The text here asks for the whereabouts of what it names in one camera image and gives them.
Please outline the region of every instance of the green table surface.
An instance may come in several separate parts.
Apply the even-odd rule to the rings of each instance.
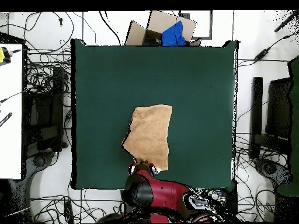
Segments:
[[[132,113],[156,104],[173,107],[169,170],[157,177],[196,188],[230,187],[236,49],[236,41],[88,47],[75,40],[75,188],[124,188],[133,159],[121,142]]]

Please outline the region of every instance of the wire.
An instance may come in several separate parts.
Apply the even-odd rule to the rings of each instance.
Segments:
[[[249,66],[249,65],[253,65],[253,64],[255,64],[256,62],[262,60],[262,58],[268,54],[269,50],[270,50],[275,44],[277,44],[277,43],[280,42],[281,40],[288,39],[288,38],[290,38],[290,37],[293,36],[293,35],[297,35],[298,33],[299,33],[299,29],[297,29],[294,33],[292,33],[292,34],[290,34],[290,35],[286,35],[286,36],[280,38],[280,39],[277,40],[275,43],[273,43],[270,47],[268,47],[267,49],[264,49],[263,51],[261,51],[261,52],[260,52],[254,59],[253,59],[253,60],[254,60],[253,63],[251,63],[251,64],[246,64],[246,65],[241,65],[242,63],[246,62],[246,61],[243,61],[243,62],[241,62],[240,64],[238,64],[238,67]]]
[[[253,64],[255,64],[257,61],[258,61],[258,60],[254,61],[254,62],[251,63],[251,64],[240,65],[241,63],[246,62],[246,61],[243,61],[243,62],[241,62],[241,63],[238,65],[238,68],[239,68],[239,67],[242,67],[242,66],[250,66],[250,65],[253,65]]]
[[[14,95],[12,95],[12,96],[9,96],[9,97],[6,98],[6,99],[0,100],[0,103],[3,103],[3,102],[5,102],[5,101],[9,100],[11,97],[14,97],[14,96],[19,95],[19,94],[24,93],[24,92],[26,92],[26,91],[22,91],[22,92],[16,93],[16,94],[14,94]]]
[[[82,189],[80,190],[80,224],[82,222]]]
[[[252,108],[250,108],[248,111],[244,112],[240,117],[238,117],[236,123],[238,123],[239,119],[240,119],[244,114],[250,112],[251,110],[252,110]]]
[[[30,201],[59,201],[59,199],[55,199],[54,197],[67,197],[65,195],[55,195],[55,196],[48,196],[48,197],[41,197],[41,198],[31,198]],[[72,199],[74,202],[80,202],[80,199]],[[109,200],[109,199],[85,199],[86,201],[90,202],[122,202],[122,200]]]
[[[117,37],[117,40],[119,41],[119,45],[121,46],[121,43],[120,43],[120,39],[119,37],[117,36],[117,34],[112,30],[112,28],[108,25],[108,23],[104,20],[103,16],[102,16],[102,13],[99,11],[100,13],[100,17],[102,18],[103,22],[106,24],[106,26],[112,31],[112,33],[114,33],[114,35]]]
[[[82,18],[85,22],[86,22],[86,24],[89,26],[89,28],[94,32],[94,34],[95,34],[95,44],[96,44],[96,32],[90,27],[90,25],[88,24],[88,22],[85,20],[85,18],[84,17],[82,17],[82,16],[79,16],[79,15],[77,15],[78,17],[80,17],[80,18]]]
[[[24,28],[24,34],[23,34],[23,38],[24,38],[24,40],[26,40],[26,37],[25,37],[26,31],[29,31],[29,30],[26,30],[26,25],[27,25],[28,18],[29,18],[31,15],[35,15],[35,14],[37,14],[37,13],[38,13],[38,12],[36,12],[36,13],[32,13],[32,14],[30,14],[30,15],[26,18],[26,21],[25,21],[25,28]],[[37,23],[37,21],[38,21],[40,15],[41,15],[41,13],[42,13],[42,12],[39,12],[39,16],[38,16],[38,18],[37,18],[37,20],[36,20],[34,26],[36,25],[36,23]],[[75,27],[74,27],[74,23],[73,23],[71,17],[70,17],[68,14],[67,14],[67,16],[69,17],[69,19],[70,19],[70,21],[71,21],[71,23],[72,23],[72,33],[71,33],[70,37],[68,38],[68,40],[67,40],[67,41],[66,41],[60,48],[58,48],[58,49],[56,49],[56,50],[53,50],[53,51],[50,51],[50,52],[39,52],[38,49],[36,49],[36,48],[35,48],[35,47],[34,47],[28,40],[26,40],[26,42],[27,42],[28,44],[30,44],[30,45],[31,45],[31,46],[32,46],[38,53],[40,53],[40,54],[53,53],[54,51],[58,51],[58,50],[62,49],[63,46],[65,46],[65,45],[67,44],[67,42],[70,41],[70,39],[71,39],[71,37],[72,37],[72,35],[73,35],[73,33],[74,33],[74,29],[75,29]]]
[[[275,195],[275,192],[274,192],[274,191],[271,191],[271,190],[268,190],[268,189],[263,189],[263,190],[260,190],[260,191],[256,194],[256,196],[255,196],[256,211],[258,212],[259,217],[263,220],[263,222],[266,222],[266,219],[262,218],[262,216],[261,216],[261,214],[260,214],[260,212],[259,212],[260,209],[259,209],[259,207],[258,207],[258,195],[259,195],[260,193],[264,192],[264,191],[269,191],[269,192],[273,193],[274,195]],[[268,209],[268,211],[271,212],[271,213],[274,213],[274,210],[273,210],[271,207],[270,207],[270,209]]]
[[[51,166],[55,165],[57,163],[57,160],[58,160],[58,157],[59,157],[59,152],[57,153],[57,158],[56,158],[56,162],[51,164]]]

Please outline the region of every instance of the white desk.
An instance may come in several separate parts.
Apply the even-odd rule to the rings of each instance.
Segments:
[[[9,51],[22,49],[20,44],[0,44]],[[11,63],[0,66],[0,100],[22,91],[22,52],[11,58]],[[10,119],[0,127],[0,179],[21,179],[22,165],[22,94],[0,106],[0,121],[9,113]]]

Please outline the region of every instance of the black cable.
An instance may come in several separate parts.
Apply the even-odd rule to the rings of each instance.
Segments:
[[[241,63],[240,63],[240,64],[238,65],[238,68],[239,68],[239,67],[242,67],[242,66],[250,66],[250,65],[255,64],[256,62],[258,62],[258,60],[254,61],[254,62],[251,63],[251,64],[240,65],[240,64],[241,64]]]
[[[82,189],[80,190],[80,223],[82,222]]]
[[[244,114],[250,112],[251,110],[252,110],[252,108],[250,108],[248,111],[244,112],[241,116],[239,116],[238,119],[237,119],[237,121],[236,121],[236,124],[238,123],[239,119],[240,119]]]
[[[266,56],[266,55],[269,53],[270,49],[271,49],[275,44],[277,44],[277,43],[280,42],[281,40],[288,39],[288,38],[290,38],[290,37],[293,36],[293,35],[297,35],[298,32],[299,32],[299,29],[297,29],[293,34],[286,35],[286,36],[280,38],[280,39],[277,40],[275,43],[273,43],[271,46],[269,46],[267,49],[264,49],[263,51],[261,51],[257,56],[255,56],[255,58],[253,59],[253,60],[255,60],[255,61],[254,61],[253,63],[251,63],[251,64],[246,64],[246,65],[241,65],[242,63],[245,62],[245,61],[244,61],[244,62],[241,62],[240,64],[238,64],[238,67],[249,66],[249,65],[253,65],[253,64],[255,64],[256,62],[260,61],[264,56]]]
[[[51,166],[55,165],[57,163],[57,160],[58,160],[58,157],[59,157],[59,152],[57,153],[57,158],[56,158],[56,162],[51,164]]]
[[[99,13],[100,13],[100,17],[102,18],[103,22],[104,22],[104,23],[106,24],[106,26],[111,30],[111,32],[114,33],[114,35],[117,37],[117,40],[119,41],[119,45],[121,46],[119,37],[118,37],[117,34],[112,30],[112,28],[108,25],[108,23],[104,20],[104,18],[103,18],[103,16],[102,16],[102,14],[101,14],[100,11],[99,11]]]
[[[258,195],[259,195],[260,193],[264,192],[264,191],[269,191],[269,192],[273,193],[274,195],[275,195],[275,192],[274,192],[274,191],[271,191],[271,190],[268,190],[268,189],[263,189],[263,190],[260,190],[260,191],[256,194],[256,196],[255,196],[256,210],[257,210],[257,212],[258,212],[259,217],[261,218],[261,220],[263,220],[263,222],[266,222],[266,220],[265,220],[264,218],[262,218],[262,216],[261,216],[261,214],[260,214],[260,212],[259,212],[260,209],[259,209],[259,207],[258,207]]]
[[[26,40],[26,37],[25,37],[26,31],[29,31],[29,30],[26,30],[26,25],[27,25],[28,18],[29,18],[31,15],[35,15],[35,14],[37,14],[37,13],[38,13],[38,12],[36,12],[36,13],[32,13],[32,14],[30,14],[30,15],[26,18],[26,21],[25,21],[25,28],[24,28],[24,34],[23,34],[23,38],[24,38],[24,40]],[[40,15],[41,15],[41,13],[42,13],[42,12],[39,12],[39,16],[38,16],[38,18],[37,18],[35,24],[37,23],[37,21],[38,21]],[[36,49],[36,48],[35,48],[35,47],[34,47],[28,40],[26,40],[26,42],[27,42],[28,44],[30,44],[30,45],[31,45],[31,46],[32,46],[38,53],[40,53],[40,54],[52,53],[52,52],[54,52],[54,51],[58,51],[58,50],[62,49],[63,46],[65,46],[65,45],[67,44],[67,42],[70,41],[70,39],[71,39],[71,37],[72,37],[72,35],[73,35],[73,33],[74,33],[74,29],[75,29],[75,26],[74,26],[74,23],[73,23],[71,17],[70,17],[68,14],[67,14],[67,16],[69,17],[69,19],[70,19],[70,21],[71,21],[71,23],[72,23],[72,33],[71,33],[70,37],[68,38],[68,40],[67,40],[67,41],[66,41],[60,48],[58,48],[58,49],[56,49],[56,50],[53,50],[53,51],[50,51],[50,52],[39,52],[38,49]]]
[[[104,11],[105,15],[106,15],[106,18],[108,20],[108,22],[110,22],[109,18],[108,18],[108,15],[107,15],[107,11]]]
[[[6,102],[6,101],[9,100],[11,97],[14,97],[14,96],[19,95],[19,94],[24,93],[24,92],[26,92],[26,91],[22,91],[22,92],[16,93],[16,94],[14,94],[14,95],[12,95],[12,96],[9,96],[9,97],[6,98],[6,99],[0,100],[0,103]]]
[[[90,25],[88,24],[88,22],[85,20],[84,17],[77,15],[78,17],[82,18],[84,20],[84,22],[86,22],[86,24],[89,26],[89,28],[94,32],[95,34],[95,44],[96,44],[96,32],[90,27]]]

